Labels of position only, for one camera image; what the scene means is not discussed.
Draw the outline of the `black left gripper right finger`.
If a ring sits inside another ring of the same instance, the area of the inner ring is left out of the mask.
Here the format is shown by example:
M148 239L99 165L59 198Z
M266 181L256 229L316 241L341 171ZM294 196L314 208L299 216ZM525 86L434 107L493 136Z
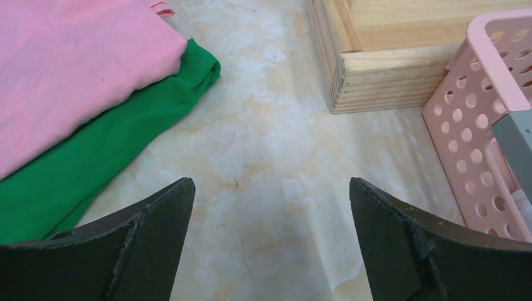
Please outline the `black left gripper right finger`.
M351 210L374 300L530 300L531 244L401 201L360 177Z

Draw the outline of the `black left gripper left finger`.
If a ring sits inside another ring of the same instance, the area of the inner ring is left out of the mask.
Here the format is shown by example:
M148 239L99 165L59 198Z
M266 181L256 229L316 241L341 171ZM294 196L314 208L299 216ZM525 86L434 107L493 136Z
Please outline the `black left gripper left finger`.
M184 177L47 240L1 246L2 300L169 300L196 188Z

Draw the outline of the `pink plastic basket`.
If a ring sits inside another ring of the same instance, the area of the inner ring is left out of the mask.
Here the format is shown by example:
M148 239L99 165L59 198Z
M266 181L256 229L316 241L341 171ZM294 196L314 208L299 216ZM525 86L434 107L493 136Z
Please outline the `pink plastic basket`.
M531 107L531 10L475 17L422 116L466 225L531 241L512 193L519 182L491 127Z

